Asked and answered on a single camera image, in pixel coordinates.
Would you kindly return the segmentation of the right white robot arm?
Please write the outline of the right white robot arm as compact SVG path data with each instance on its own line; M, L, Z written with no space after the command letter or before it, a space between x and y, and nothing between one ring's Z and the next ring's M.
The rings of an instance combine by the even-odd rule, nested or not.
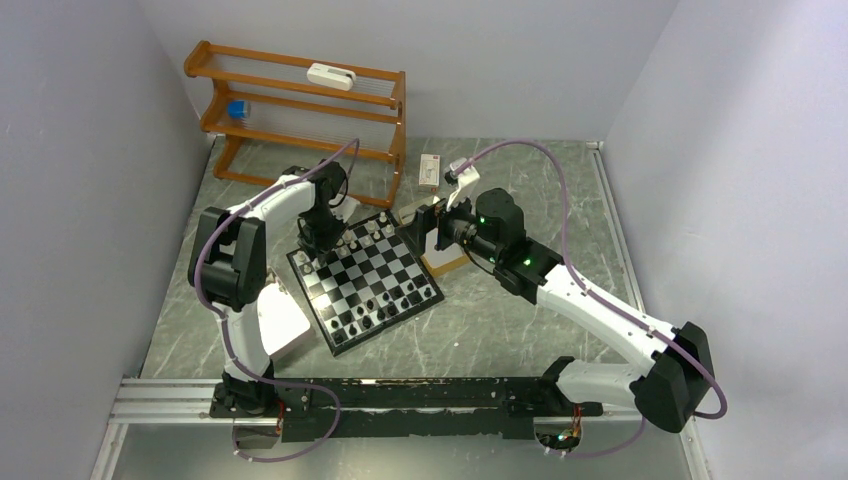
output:
M417 254L429 235L438 251L457 246L491 266L499 285L531 304L581 325L623 358L621 365L566 358L553 365L539 391L550 413L575 403L605 403L637 410L655 427L681 432L704 417L699 405L716 387L706 332L687 322L675 327L647 315L587 280L562 255L526 233L524 212L501 188L416 209L401 234Z

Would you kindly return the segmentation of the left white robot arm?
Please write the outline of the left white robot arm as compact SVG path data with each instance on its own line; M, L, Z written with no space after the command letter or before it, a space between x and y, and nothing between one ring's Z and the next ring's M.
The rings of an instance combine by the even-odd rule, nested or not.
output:
M296 222L300 249L310 258L327 255L347 228L337 212L347 182L345 169L326 159L311 170L288 168L270 187L236 206L201 213L188 282L218 323L225 364L215 399L227 409L261 416L277 404L258 306L267 286L269 229Z

